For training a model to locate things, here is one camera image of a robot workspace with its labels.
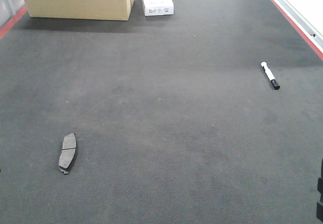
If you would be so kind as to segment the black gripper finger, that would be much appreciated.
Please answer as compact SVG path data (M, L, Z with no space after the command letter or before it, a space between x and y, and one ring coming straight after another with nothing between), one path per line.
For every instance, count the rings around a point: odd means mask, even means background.
M317 190L320 193L320 199L316 204L316 218L320 221L323 221L323 205L322 205L322 200L323 200L323 191L322 191L322 185L323 185L323 162L321 163L321 172L320 172L320 177L318 178L317 181Z

